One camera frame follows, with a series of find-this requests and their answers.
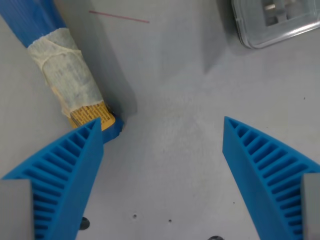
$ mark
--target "red thread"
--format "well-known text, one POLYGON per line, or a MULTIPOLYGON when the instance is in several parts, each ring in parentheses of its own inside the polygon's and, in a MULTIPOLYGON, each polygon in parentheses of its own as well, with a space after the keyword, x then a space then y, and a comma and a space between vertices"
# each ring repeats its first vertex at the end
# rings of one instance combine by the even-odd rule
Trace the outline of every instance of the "red thread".
POLYGON ((99 11, 92 11, 92 10, 90 10, 89 13, 91 13, 91 14, 100 14, 100 15, 104 15, 104 16, 107 16, 107 17, 117 18, 117 19, 131 20, 131 21, 136 21, 136 22, 145 23, 145 24, 149 24, 149 23, 150 23, 150 22, 147 21, 147 20, 142 20, 142 19, 127 17, 127 16, 118 16, 118 15, 113 15, 113 14, 104 13, 104 12, 99 12, 99 11))

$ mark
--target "plastic container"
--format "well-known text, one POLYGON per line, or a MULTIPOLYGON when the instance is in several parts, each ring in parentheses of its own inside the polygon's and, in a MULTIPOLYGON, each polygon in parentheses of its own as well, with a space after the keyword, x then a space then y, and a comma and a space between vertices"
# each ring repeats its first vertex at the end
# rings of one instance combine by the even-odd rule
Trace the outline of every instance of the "plastic container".
POLYGON ((319 0, 232 0, 239 38, 261 49, 320 27, 319 0))

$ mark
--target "gray table surface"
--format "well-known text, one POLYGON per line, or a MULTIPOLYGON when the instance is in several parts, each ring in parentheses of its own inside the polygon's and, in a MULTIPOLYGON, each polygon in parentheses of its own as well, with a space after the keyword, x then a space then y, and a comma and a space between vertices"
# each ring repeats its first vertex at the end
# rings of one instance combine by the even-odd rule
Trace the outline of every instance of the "gray table surface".
MULTIPOLYGON (((85 210, 91 226, 77 240, 258 240, 222 154, 224 116, 320 163, 320 30, 250 50, 223 0, 57 5, 106 102, 126 121, 105 145, 85 210)), ((0 55, 3 176, 71 127, 1 18, 0 55)))

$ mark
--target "blue plastic object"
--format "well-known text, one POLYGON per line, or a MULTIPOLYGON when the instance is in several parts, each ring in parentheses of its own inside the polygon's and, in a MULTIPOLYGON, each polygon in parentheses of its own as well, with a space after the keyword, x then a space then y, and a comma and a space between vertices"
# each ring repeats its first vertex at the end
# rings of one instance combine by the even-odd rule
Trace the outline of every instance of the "blue plastic object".
POLYGON ((106 130, 102 131, 102 140, 103 143, 107 143, 112 139, 115 139, 119 136, 124 126, 124 122, 121 120, 120 117, 115 116, 115 123, 108 127, 106 130))
POLYGON ((36 240, 74 240, 104 154, 95 119, 51 143, 3 179, 30 179, 36 240))
POLYGON ((223 154, 261 240, 302 240, 300 184, 320 166, 282 142, 229 117, 223 154))
POLYGON ((0 0, 0 14, 26 48, 66 27, 53 0, 0 0))

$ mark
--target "black hole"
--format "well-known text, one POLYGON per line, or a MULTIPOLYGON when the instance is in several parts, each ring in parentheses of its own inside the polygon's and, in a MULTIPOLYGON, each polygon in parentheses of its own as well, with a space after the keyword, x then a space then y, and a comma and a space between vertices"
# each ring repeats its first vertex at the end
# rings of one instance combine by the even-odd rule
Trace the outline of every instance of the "black hole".
POLYGON ((276 187, 275 189, 272 190, 273 194, 280 193, 286 189, 289 189, 293 186, 299 185, 301 183, 301 177, 296 177, 295 179, 292 179, 281 186, 276 187))
POLYGON ((33 194, 33 200, 43 202, 46 204, 52 204, 52 205, 58 204, 58 202, 56 200, 49 199, 49 198, 41 196, 39 194, 33 194))
POLYGON ((238 123, 236 123, 235 121, 232 121, 232 120, 229 120, 230 121, 230 123, 231 123, 231 125, 232 125, 232 127, 235 129, 239 124, 238 123))
POLYGON ((52 213, 52 214, 55 212, 55 210, 52 209, 52 208, 48 208, 48 207, 45 207, 45 206, 39 206, 39 205, 34 205, 34 206, 33 206, 33 209, 34 209, 35 211, 52 213))
POLYGON ((82 217, 82 221, 80 223, 79 230, 86 230, 90 227, 90 221, 86 217, 82 217))
POLYGON ((280 150, 275 155, 268 157, 266 160, 263 160, 263 163, 258 167, 259 170, 262 170, 266 167, 268 167, 270 164, 274 163, 278 159, 282 158, 284 155, 286 155, 287 152, 285 150, 280 150))
POLYGON ((301 235, 301 234, 302 234, 302 229, 294 230, 293 233, 294 233, 295 235, 301 235))
POLYGON ((252 155, 260 148, 262 148, 268 141, 265 138, 262 138, 257 142, 251 149, 248 150, 249 154, 252 155))
POLYGON ((298 161, 295 157, 291 157, 289 159, 285 159, 282 162, 280 162, 279 164, 275 165, 274 167, 272 167, 268 172, 266 172, 263 177, 264 178, 268 178, 271 175, 279 172, 280 170, 290 166, 291 164, 295 163, 296 161, 298 161))
POLYGON ((247 131, 248 131, 248 128, 242 126, 238 131, 239 138, 242 138, 243 135, 245 135, 247 131))
POLYGON ((79 130, 78 130, 78 133, 79 133, 82 137, 84 137, 84 139, 87 139, 87 138, 89 137, 89 134, 90 134, 89 130, 86 129, 85 127, 79 129, 79 130))
POLYGON ((243 141, 243 145, 247 147, 253 140, 256 139, 256 137, 258 137, 258 134, 255 132, 250 132, 249 136, 243 141))
POLYGON ((48 229, 48 226, 47 225, 41 225, 41 224, 35 224, 34 228, 35 229, 45 230, 45 229, 48 229))
POLYGON ((45 235, 43 235, 43 234, 36 234, 36 235, 35 235, 35 238, 36 238, 36 239, 44 239, 44 238, 45 238, 45 235))
POLYGON ((268 186, 275 185, 275 184, 277 184, 277 183, 279 183, 279 182, 281 182, 281 181, 283 181, 283 180, 285 180, 287 178, 290 178, 293 175, 296 175, 296 174, 302 172, 303 170, 305 170, 307 168, 308 167, 305 164, 299 164, 297 166, 294 166, 294 167, 290 168, 289 170, 283 172, 281 175, 279 175, 279 176, 275 177, 274 179, 270 180, 268 182, 268 186))
POLYGON ((295 211, 286 213, 284 216, 286 218, 292 218, 292 217, 300 216, 300 215, 301 215, 301 210, 295 210, 295 211))
POLYGON ((64 175, 63 173, 60 173, 60 172, 58 172, 56 170, 53 170, 52 167, 50 168, 50 166, 48 166, 48 165, 46 165, 46 164, 44 164, 42 162, 36 162, 34 164, 34 166, 36 168, 48 173, 48 174, 51 174, 51 175, 59 178, 59 179, 62 179, 62 180, 65 180, 65 181, 68 180, 68 177, 66 175, 64 175))
POLYGON ((55 180, 52 180, 51 178, 45 176, 45 175, 42 175, 40 173, 38 173, 37 171, 34 171, 34 170, 30 170, 30 169, 27 169, 26 171, 24 171, 24 174, 26 174, 27 176, 31 177, 31 178, 35 178, 39 181, 42 181, 46 184, 49 184, 49 185, 52 185, 54 187, 57 187, 57 188, 60 188, 60 189, 64 189, 65 186, 63 184, 61 184, 60 182, 57 182, 55 180))
POLYGON ((224 239, 220 236, 212 236, 208 240, 224 240, 224 239))
POLYGON ((284 195, 278 196, 275 200, 277 202, 281 202, 283 200, 287 200, 287 199, 290 199, 290 198, 293 198, 293 197, 296 197, 296 196, 299 196, 299 195, 300 195, 300 186, 297 187, 294 190, 291 190, 290 192, 288 192, 288 193, 286 193, 284 195))
POLYGON ((302 220, 290 221, 290 222, 289 222, 289 225, 290 225, 290 226, 302 225, 302 220))
POLYGON ((85 140, 77 133, 71 135, 69 139, 75 143, 79 148, 83 148, 86 144, 85 140))
POLYGON ((300 206, 300 205, 301 205, 301 199, 297 199, 297 200, 294 200, 292 202, 289 202, 287 204, 280 206, 280 208, 281 209, 290 209, 290 208, 300 206))
POLYGON ((260 152, 257 156, 254 157, 253 161, 255 163, 258 163, 260 160, 262 160, 263 158, 265 158, 266 156, 268 156, 270 153, 272 153, 275 149, 277 149, 278 147, 274 144, 271 144, 270 146, 268 146, 266 149, 264 149, 262 152, 260 152))
POLYGON ((68 173, 72 172, 72 168, 62 158, 56 156, 55 154, 46 154, 43 156, 43 158, 49 163, 56 165, 68 173))
POLYGON ((47 221, 50 222, 52 220, 51 217, 42 216, 42 215, 34 215, 34 220, 47 221))
POLYGON ((73 154, 76 157, 79 157, 81 150, 79 146, 77 146, 75 143, 73 143, 70 140, 65 140, 60 144, 61 147, 66 149, 69 153, 73 154))

